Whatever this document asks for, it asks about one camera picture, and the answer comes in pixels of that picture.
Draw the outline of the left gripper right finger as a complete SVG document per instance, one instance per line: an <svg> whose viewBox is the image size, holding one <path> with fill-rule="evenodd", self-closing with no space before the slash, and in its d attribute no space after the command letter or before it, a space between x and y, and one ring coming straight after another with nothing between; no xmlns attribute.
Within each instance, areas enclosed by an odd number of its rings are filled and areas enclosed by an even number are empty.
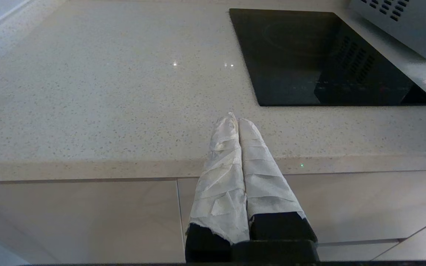
<svg viewBox="0 0 426 266"><path fill-rule="evenodd" d="M252 239L317 243L303 208L257 126L250 120L240 119L239 134Z"/></svg>

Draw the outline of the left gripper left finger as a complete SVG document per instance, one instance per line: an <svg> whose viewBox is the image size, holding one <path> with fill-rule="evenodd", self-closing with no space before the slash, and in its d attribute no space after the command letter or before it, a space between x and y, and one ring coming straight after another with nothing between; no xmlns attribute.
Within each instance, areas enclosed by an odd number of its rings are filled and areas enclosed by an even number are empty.
<svg viewBox="0 0 426 266"><path fill-rule="evenodd" d="M231 261L235 244L250 240L239 126L232 112L214 125L195 189L185 241L187 263Z"/></svg>

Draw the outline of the silver black microwave oven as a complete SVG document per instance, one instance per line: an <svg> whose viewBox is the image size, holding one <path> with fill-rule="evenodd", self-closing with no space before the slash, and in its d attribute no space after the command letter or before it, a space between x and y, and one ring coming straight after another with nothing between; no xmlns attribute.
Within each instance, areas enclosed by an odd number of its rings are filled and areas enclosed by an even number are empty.
<svg viewBox="0 0 426 266"><path fill-rule="evenodd" d="M351 0L349 8L426 58L426 0Z"/></svg>

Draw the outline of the black induction cooktop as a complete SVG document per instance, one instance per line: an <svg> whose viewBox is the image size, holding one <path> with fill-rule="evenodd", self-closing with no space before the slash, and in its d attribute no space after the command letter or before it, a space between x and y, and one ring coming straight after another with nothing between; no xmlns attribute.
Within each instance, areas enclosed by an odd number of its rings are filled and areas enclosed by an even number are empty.
<svg viewBox="0 0 426 266"><path fill-rule="evenodd" d="M259 106L426 106L426 92L335 13L229 15Z"/></svg>

